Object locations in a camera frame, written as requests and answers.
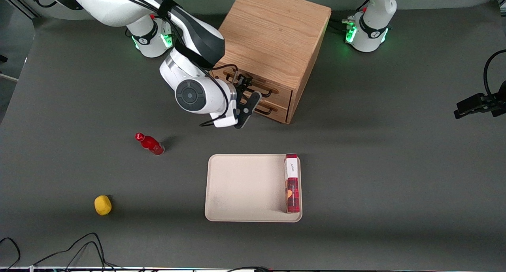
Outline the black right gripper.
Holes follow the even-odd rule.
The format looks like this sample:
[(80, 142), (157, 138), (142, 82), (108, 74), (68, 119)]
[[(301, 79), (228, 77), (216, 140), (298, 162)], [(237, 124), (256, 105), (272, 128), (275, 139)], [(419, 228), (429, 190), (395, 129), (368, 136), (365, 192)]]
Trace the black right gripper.
[(253, 106), (254, 100), (246, 97), (244, 92), (254, 92), (253, 88), (251, 88), (253, 78), (249, 74), (239, 74), (237, 77), (237, 82), (233, 83), (233, 87), (235, 89), (235, 98), (233, 99), (233, 106), (238, 108), (239, 106), (243, 106), (246, 108), (251, 108)]

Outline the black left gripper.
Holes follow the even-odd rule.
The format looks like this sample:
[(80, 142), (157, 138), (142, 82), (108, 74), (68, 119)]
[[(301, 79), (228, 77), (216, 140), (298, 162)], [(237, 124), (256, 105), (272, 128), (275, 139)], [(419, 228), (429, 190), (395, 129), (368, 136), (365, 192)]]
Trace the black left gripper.
[(457, 103), (457, 110), (453, 114), (456, 119), (479, 112), (491, 112), (493, 117), (506, 113), (506, 81), (503, 81), (499, 90), (488, 95), (477, 93)]

